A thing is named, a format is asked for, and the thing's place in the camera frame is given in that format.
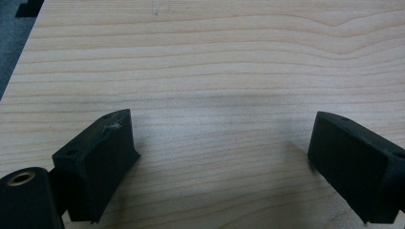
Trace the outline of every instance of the light wood surface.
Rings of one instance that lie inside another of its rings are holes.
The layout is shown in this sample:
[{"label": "light wood surface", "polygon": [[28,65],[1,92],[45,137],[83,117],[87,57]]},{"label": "light wood surface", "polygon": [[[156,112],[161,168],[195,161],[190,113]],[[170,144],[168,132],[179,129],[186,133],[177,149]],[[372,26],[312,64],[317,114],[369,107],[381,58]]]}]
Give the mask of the light wood surface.
[{"label": "light wood surface", "polygon": [[[100,224],[362,228],[307,163],[317,111],[405,146],[403,1],[47,0],[0,102],[0,176],[132,111]],[[399,214],[394,225],[403,228]]]}]

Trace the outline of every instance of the dark floor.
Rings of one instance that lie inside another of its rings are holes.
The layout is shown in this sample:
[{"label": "dark floor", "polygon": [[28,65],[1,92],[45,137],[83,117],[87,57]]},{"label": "dark floor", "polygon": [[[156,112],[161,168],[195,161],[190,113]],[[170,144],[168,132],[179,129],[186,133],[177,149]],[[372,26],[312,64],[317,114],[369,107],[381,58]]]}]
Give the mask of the dark floor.
[{"label": "dark floor", "polygon": [[27,0],[0,0],[0,99],[36,19],[15,17],[21,3]]}]

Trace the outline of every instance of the black object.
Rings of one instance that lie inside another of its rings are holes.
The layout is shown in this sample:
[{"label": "black object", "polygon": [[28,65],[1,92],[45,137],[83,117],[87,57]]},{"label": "black object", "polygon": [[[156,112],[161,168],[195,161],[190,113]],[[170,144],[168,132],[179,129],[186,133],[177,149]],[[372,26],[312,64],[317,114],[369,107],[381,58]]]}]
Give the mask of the black object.
[{"label": "black object", "polygon": [[41,10],[44,0],[28,0],[28,3],[20,4],[15,17],[36,17]]},{"label": "black object", "polygon": [[384,137],[319,112],[308,157],[364,222],[393,223],[405,210],[405,150]]},{"label": "black object", "polygon": [[107,114],[53,155],[54,168],[27,168],[0,180],[0,228],[64,228],[98,222],[125,173],[140,157],[130,110]]}]

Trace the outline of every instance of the metal grommet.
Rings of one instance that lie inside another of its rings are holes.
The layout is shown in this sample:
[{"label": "metal grommet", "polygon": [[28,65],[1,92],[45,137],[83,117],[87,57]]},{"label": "metal grommet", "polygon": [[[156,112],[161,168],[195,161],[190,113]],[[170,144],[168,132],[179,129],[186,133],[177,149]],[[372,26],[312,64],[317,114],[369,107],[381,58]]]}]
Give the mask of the metal grommet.
[{"label": "metal grommet", "polygon": [[25,184],[27,182],[29,182],[30,180],[32,180],[35,177],[35,173],[32,171],[24,171],[21,172],[17,175],[15,175],[14,177],[12,177],[8,182],[7,185],[9,186],[19,186],[22,184]]}]

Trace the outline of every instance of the wooden table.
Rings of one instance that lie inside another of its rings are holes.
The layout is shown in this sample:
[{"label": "wooden table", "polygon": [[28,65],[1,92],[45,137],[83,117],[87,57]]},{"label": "wooden table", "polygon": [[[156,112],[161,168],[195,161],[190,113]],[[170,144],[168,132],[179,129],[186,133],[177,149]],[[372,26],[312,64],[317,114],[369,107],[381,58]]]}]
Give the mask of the wooden table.
[{"label": "wooden table", "polygon": [[47,0],[0,103],[0,176],[52,169],[94,120],[130,108],[141,160],[100,224],[65,214],[67,228],[361,228],[306,152],[317,111],[405,146],[404,9]]}]

